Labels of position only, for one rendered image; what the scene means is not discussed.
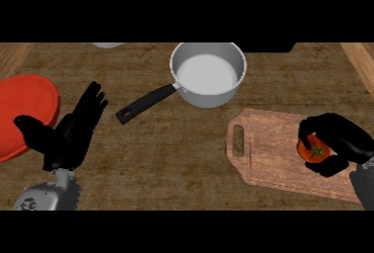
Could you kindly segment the red tomato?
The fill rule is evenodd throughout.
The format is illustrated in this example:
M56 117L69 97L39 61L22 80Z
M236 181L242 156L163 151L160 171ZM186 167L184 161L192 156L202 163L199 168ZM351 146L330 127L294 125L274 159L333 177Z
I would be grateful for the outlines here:
M319 163L329 156L329 147L313 134L307 136L307 139L311 148L305 148L304 143L298 141L296 152L307 163Z

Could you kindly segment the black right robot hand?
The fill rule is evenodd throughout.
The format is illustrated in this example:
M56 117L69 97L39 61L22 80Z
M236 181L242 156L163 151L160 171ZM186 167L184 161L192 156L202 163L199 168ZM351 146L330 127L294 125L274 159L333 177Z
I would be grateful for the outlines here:
M350 162L362 165L374 157L374 138L341 115L325 113L301 120L298 140L307 149L311 149L310 134L314 134L335 152L335 155L329 155L319 163L305 163L305 167L322 177L336 174L347 168Z

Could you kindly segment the wooden cutting board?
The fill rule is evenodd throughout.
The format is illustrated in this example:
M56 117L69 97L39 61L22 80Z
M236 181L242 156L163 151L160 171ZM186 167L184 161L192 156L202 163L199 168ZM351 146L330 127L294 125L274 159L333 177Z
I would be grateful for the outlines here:
M298 155L298 128L307 117L245 109L228 125L243 128L243 154L227 157L243 181L286 191L353 201L356 194L348 174L354 162L330 177L305 167Z

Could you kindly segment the red plate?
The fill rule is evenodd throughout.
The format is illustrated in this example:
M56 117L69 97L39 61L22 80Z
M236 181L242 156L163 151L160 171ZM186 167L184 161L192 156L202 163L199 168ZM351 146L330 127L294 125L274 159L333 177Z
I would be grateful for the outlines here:
M30 116L53 127L58 113L58 90L45 76L22 74L0 81L0 162L16 158L29 150L13 123L14 118Z

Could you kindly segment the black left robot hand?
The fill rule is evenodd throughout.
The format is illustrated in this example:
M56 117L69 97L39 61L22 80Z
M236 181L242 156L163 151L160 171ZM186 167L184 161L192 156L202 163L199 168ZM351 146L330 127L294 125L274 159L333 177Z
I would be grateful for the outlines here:
M42 124L30 116L17 116L13 123L22 133L26 146L44 154L42 169L73 170L85 156L92 131L107 101L100 84L91 82L82 92L75 108L61 117L56 127Z

